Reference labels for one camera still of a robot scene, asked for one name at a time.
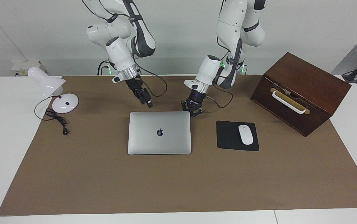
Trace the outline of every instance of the lamp power cord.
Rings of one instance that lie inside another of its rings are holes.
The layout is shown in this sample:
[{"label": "lamp power cord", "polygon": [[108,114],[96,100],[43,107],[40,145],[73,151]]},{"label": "lamp power cord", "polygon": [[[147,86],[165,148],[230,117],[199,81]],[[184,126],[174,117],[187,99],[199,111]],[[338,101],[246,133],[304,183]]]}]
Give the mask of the lamp power cord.
[{"label": "lamp power cord", "polygon": [[63,131],[62,131],[62,134],[63,135],[67,135],[68,134],[68,129],[65,127],[65,125],[67,124],[67,121],[60,115],[58,115],[57,112],[55,112],[53,109],[51,108],[47,108],[46,109],[46,112],[45,112],[45,115],[46,116],[49,116],[50,119],[42,119],[40,118],[37,114],[36,114],[36,108],[39,106],[39,104],[41,104],[42,102],[44,102],[45,100],[47,99],[50,99],[50,98],[53,98],[53,97],[58,97],[58,98],[61,98],[61,96],[49,96],[48,98],[38,102],[38,104],[35,106],[35,109],[33,110],[34,113],[35,113],[35,116],[38,118],[38,119],[41,119],[43,121],[51,121],[51,120],[54,120],[56,119],[63,127]]}]

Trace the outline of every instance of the closed laptop lid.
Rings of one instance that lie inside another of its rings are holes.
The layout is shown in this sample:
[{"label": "closed laptop lid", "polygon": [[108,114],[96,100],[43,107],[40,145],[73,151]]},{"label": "closed laptop lid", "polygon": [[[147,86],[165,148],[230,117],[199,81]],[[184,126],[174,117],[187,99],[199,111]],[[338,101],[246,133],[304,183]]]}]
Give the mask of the closed laptop lid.
[{"label": "closed laptop lid", "polygon": [[131,112],[130,155],[189,154],[189,112]]}]

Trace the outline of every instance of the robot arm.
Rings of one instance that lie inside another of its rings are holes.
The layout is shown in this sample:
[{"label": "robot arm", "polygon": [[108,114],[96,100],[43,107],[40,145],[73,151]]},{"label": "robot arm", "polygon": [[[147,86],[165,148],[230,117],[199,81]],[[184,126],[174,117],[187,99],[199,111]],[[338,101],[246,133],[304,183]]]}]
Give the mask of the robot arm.
[{"label": "robot arm", "polygon": [[136,34],[126,41],[130,53],[135,58],[153,55],[156,48],[155,40],[133,0],[90,0],[90,2],[94,14],[106,19],[105,23],[95,24],[87,29],[87,36],[93,43],[105,49],[105,44],[113,37],[126,39],[130,37],[131,24]]},{"label": "robot arm", "polygon": [[[194,80],[184,82],[192,92],[189,98],[181,103],[183,110],[189,111],[191,116],[203,112],[202,101],[212,85],[203,80],[212,79],[212,83],[221,88],[232,87],[237,73],[243,66],[246,45],[257,47],[264,42],[265,32],[259,24],[258,13],[264,9],[267,2],[268,0],[224,0],[216,33],[217,42],[221,42],[229,52],[221,61],[224,66],[217,68],[209,65],[211,69],[208,73],[200,72]],[[203,66],[208,66],[206,61],[202,63],[201,68]],[[203,94],[203,97],[195,97],[198,93]]]},{"label": "robot arm", "polygon": [[[110,64],[118,70],[113,78],[117,83],[125,81],[141,104],[152,107],[151,97],[143,88],[143,81],[137,70],[134,58],[147,57],[155,52],[156,43],[150,34],[133,0],[90,0],[93,14],[106,20],[105,23],[89,26],[88,38],[107,51]],[[136,34],[130,39],[132,29]]]}]

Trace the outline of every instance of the white computer mouse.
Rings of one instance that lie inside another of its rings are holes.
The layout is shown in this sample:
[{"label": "white computer mouse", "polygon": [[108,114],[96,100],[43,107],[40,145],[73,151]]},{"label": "white computer mouse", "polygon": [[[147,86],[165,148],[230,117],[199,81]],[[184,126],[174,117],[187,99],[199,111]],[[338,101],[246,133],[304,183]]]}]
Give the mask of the white computer mouse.
[{"label": "white computer mouse", "polygon": [[240,125],[238,126],[239,134],[241,135],[242,143],[245,145],[251,145],[253,143],[253,135],[249,126]]}]

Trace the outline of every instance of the mouse pad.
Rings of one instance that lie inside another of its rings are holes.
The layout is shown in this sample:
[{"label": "mouse pad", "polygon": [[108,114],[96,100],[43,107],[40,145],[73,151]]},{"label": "mouse pad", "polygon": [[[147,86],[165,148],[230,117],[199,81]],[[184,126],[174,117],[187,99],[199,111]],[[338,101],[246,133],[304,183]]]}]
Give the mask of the mouse pad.
[{"label": "mouse pad", "polygon": [[[250,127],[253,136],[252,144],[245,145],[244,143],[242,143],[241,135],[238,129],[238,126],[240,125],[247,125]],[[237,149],[247,151],[259,150],[256,126],[254,125],[254,123],[229,122],[218,120],[216,122],[216,133],[217,147],[220,149]]]}]

